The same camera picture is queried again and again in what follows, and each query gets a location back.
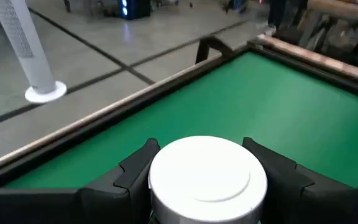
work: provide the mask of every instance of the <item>sneaker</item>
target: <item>sneaker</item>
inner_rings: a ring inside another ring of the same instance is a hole
[[[257,29],[264,29],[269,26],[269,24],[266,22],[261,22],[255,25]]]
[[[268,28],[265,30],[264,34],[268,36],[272,36],[277,31],[275,26],[268,26]]]

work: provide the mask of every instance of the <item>concrete floor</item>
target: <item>concrete floor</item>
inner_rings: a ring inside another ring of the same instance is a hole
[[[182,0],[178,7],[158,9],[150,18],[124,21],[89,19],[75,3],[73,13],[67,14],[62,0],[27,0],[29,7],[61,25],[52,26],[33,15],[55,78],[72,91],[2,119],[0,156],[147,87],[138,73],[157,82],[193,65],[196,41],[204,35],[216,34],[231,47],[245,42],[260,32],[254,23],[265,17],[265,9],[257,4],[239,16],[226,15],[212,0],[193,2],[193,9]],[[90,80],[92,85],[84,85]],[[19,62],[0,32],[0,117],[29,105],[24,99],[27,87]]]

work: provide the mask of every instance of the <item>black floor line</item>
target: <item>black floor line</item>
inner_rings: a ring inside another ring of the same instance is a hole
[[[70,87],[70,88],[67,89],[66,95],[69,95],[70,93],[74,93],[74,92],[76,92],[76,91],[78,91],[78,90],[81,90],[81,89],[83,89],[83,88],[85,88],[85,87],[88,87],[88,86],[93,85],[93,84],[95,84],[95,83],[97,83],[97,82],[100,82],[100,81],[102,81],[102,80],[105,80],[105,79],[107,79],[107,78],[110,78],[110,77],[112,77],[112,76],[114,76],[114,75],[117,75],[117,74],[120,73],[120,72],[123,72],[123,71],[125,71],[125,70],[124,70],[123,68],[120,68],[119,70],[115,70],[115,71],[113,71],[113,72],[109,72],[109,73],[107,73],[107,74],[98,76],[98,77],[96,77],[96,78],[90,79],[90,80],[88,80],[88,81],[85,81],[85,82],[80,83],[80,84],[78,84],[78,85],[75,85],[75,86],[73,86],[73,87]],[[7,113],[4,113],[4,114],[0,115],[0,122],[6,121],[7,119],[13,118],[13,117],[15,117],[15,116],[17,116],[17,115],[20,115],[20,114],[22,114],[22,113],[28,112],[28,111],[30,111],[30,110],[32,110],[32,109],[36,109],[36,108],[39,107],[39,106],[42,106],[42,105],[39,105],[39,104],[28,104],[28,105],[22,106],[22,107],[20,107],[20,108],[18,108],[18,109],[12,110],[12,111],[7,112]]]
[[[89,43],[88,41],[86,41],[85,39],[82,39],[80,36],[74,34],[73,32],[69,31],[68,29],[64,28],[63,26],[59,25],[58,23],[56,23],[55,21],[49,19],[48,17],[46,17],[45,15],[37,12],[36,10],[32,9],[29,7],[29,11],[34,13],[35,15],[41,17],[43,20],[49,22],[51,25],[53,25],[54,27],[60,29],[61,31],[63,31],[64,33],[68,34],[69,36],[71,36],[72,38],[80,41],[81,43],[85,44],[86,46],[88,46],[89,48],[95,50],[97,53],[105,56],[106,58],[110,59],[111,61],[113,61],[114,63],[116,63],[117,65],[119,65],[120,67],[122,67],[123,69],[127,70],[128,72],[132,73],[133,75],[135,75],[137,78],[140,78],[142,81],[146,82],[147,84],[151,85],[154,84],[155,82],[149,78],[147,78],[145,75],[141,74],[140,72],[134,70],[132,67],[129,67],[128,65],[126,65],[124,62],[120,61],[118,58],[112,56],[111,54],[103,51],[102,49],[100,49],[99,47]]]
[[[220,33],[220,32],[223,32],[223,31],[226,31],[226,30],[229,30],[229,29],[233,29],[233,28],[235,28],[235,27],[237,27],[237,26],[240,26],[240,25],[244,24],[245,22],[247,22],[247,21],[237,22],[237,23],[232,24],[232,25],[229,25],[229,26],[227,26],[227,27],[225,27],[225,28],[222,28],[222,29],[219,29],[219,30],[217,30],[217,31],[214,31],[214,32],[212,32],[212,33],[210,33],[210,34],[207,34],[207,35],[204,35],[204,36],[202,36],[202,37],[199,37],[199,38],[190,40],[190,41],[188,41],[188,42],[186,42],[186,43],[184,43],[184,44],[178,45],[178,46],[176,46],[176,47],[172,47],[172,48],[170,48],[170,49],[168,49],[168,50],[165,50],[165,51],[163,51],[163,52],[160,52],[160,53],[158,53],[158,54],[155,54],[155,55],[149,56],[149,57],[147,57],[147,58],[144,58],[144,59],[142,59],[142,60],[139,60],[138,62],[135,62],[135,63],[133,63],[133,64],[131,64],[131,65],[126,65],[124,62],[120,61],[118,58],[116,58],[116,57],[110,55],[109,53],[107,53],[107,52],[101,50],[101,49],[98,48],[97,46],[95,46],[95,45],[89,43],[88,41],[86,41],[86,40],[84,40],[84,39],[82,39],[82,38],[79,37],[78,35],[76,35],[76,34],[70,32],[70,31],[67,30],[66,28],[62,27],[61,25],[57,24],[55,21],[49,19],[48,17],[46,17],[46,16],[44,16],[43,14],[37,12],[36,10],[31,9],[31,8],[29,8],[29,10],[30,10],[31,13],[34,13],[35,15],[41,17],[41,18],[44,19],[45,21],[49,22],[51,25],[53,25],[53,26],[55,26],[56,28],[62,30],[64,33],[66,33],[66,34],[68,34],[69,36],[73,37],[74,39],[80,41],[81,43],[85,44],[85,45],[88,46],[89,48],[91,48],[91,49],[97,51],[98,53],[100,53],[101,55],[103,55],[103,56],[105,56],[106,58],[110,59],[111,61],[113,61],[114,63],[118,64],[118,65],[121,67],[119,70],[115,70],[115,71],[113,71],[113,72],[109,72],[109,73],[107,73],[107,74],[101,75],[101,76],[99,76],[99,77],[93,78],[93,79],[91,79],[91,80],[85,81],[84,83],[78,84],[78,85],[76,85],[76,86],[73,86],[73,87],[67,89],[67,94],[66,94],[66,95],[69,95],[70,93],[74,93],[74,92],[76,92],[76,91],[78,91],[78,90],[81,90],[81,89],[87,87],[87,86],[90,86],[90,85],[93,85],[93,84],[95,84],[95,83],[97,83],[97,82],[100,82],[100,81],[102,81],[102,80],[105,80],[105,79],[107,79],[107,78],[109,78],[109,77],[112,77],[112,76],[114,76],[114,75],[116,75],[116,74],[118,74],[118,73],[120,73],[120,72],[123,72],[123,71],[128,71],[128,72],[132,73],[133,75],[135,75],[137,78],[141,79],[143,82],[146,82],[147,84],[152,85],[152,84],[154,84],[155,82],[154,82],[153,80],[149,79],[148,77],[146,77],[145,75],[143,75],[143,74],[139,73],[138,71],[136,71],[136,70],[134,69],[135,66],[138,66],[138,65],[140,65],[140,64],[143,64],[143,63],[145,63],[145,62],[149,62],[149,61],[151,61],[151,60],[153,60],[153,59],[155,59],[155,58],[161,57],[161,56],[163,56],[163,55],[169,54],[170,52],[173,52],[173,51],[176,51],[176,50],[178,50],[178,49],[181,49],[181,48],[184,48],[184,47],[186,47],[186,46],[189,46],[189,45],[191,45],[191,44],[194,44],[194,43],[196,43],[197,41],[199,41],[201,38],[203,38],[203,37],[205,37],[205,36],[216,35],[216,34],[218,34],[218,33]],[[4,114],[0,115],[0,122],[3,122],[3,121],[8,120],[8,119],[10,119],[10,118],[13,118],[13,117],[15,117],[15,116],[17,116],[17,115],[20,115],[20,114],[22,114],[22,113],[28,112],[28,111],[30,111],[30,110],[32,110],[32,109],[35,109],[35,108],[39,107],[39,106],[42,106],[42,105],[29,104],[29,105],[22,106],[22,107],[20,107],[20,108],[18,108],[18,109],[16,109],[16,110],[13,110],[13,111],[4,113]]]
[[[132,63],[132,64],[130,64],[129,66],[130,66],[130,67],[136,67],[136,66],[138,66],[138,65],[141,65],[141,64],[143,64],[143,63],[149,62],[149,61],[151,61],[151,60],[153,60],[153,59],[156,59],[156,58],[158,58],[158,57],[161,57],[161,56],[163,56],[163,55],[169,54],[169,53],[171,53],[171,52],[174,52],[174,51],[176,51],[176,50],[179,50],[179,49],[184,48],[184,47],[186,47],[186,46],[189,46],[189,45],[191,45],[191,44],[197,43],[197,42],[200,41],[200,39],[202,39],[203,37],[207,37],[207,36],[210,36],[210,35],[216,35],[216,34],[218,34],[218,33],[220,33],[220,32],[227,31],[227,30],[229,30],[229,29],[233,29],[233,28],[235,28],[235,27],[241,26],[241,25],[243,25],[243,24],[246,23],[246,22],[248,22],[248,21],[240,21],[240,22],[237,22],[237,23],[235,23],[235,24],[229,25],[229,26],[227,26],[227,27],[225,27],[225,28],[222,28],[222,29],[219,29],[219,30],[217,30],[217,31],[214,31],[214,32],[212,32],[212,33],[203,35],[203,36],[198,37],[198,38],[195,38],[195,39],[193,39],[193,40],[189,40],[188,42],[186,42],[186,43],[184,43],[184,44],[178,45],[178,46],[176,46],[176,47],[172,47],[172,48],[170,48],[170,49],[168,49],[168,50],[164,50],[163,52],[160,52],[160,53],[157,53],[157,54],[155,54],[155,55],[151,55],[151,56],[149,56],[149,57],[143,58],[142,60],[139,60],[138,62]]]

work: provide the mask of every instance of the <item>person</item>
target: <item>person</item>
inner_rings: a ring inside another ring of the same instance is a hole
[[[283,21],[286,4],[287,0],[271,0],[267,22],[257,25],[258,28],[267,28],[264,32],[265,35],[276,33]]]

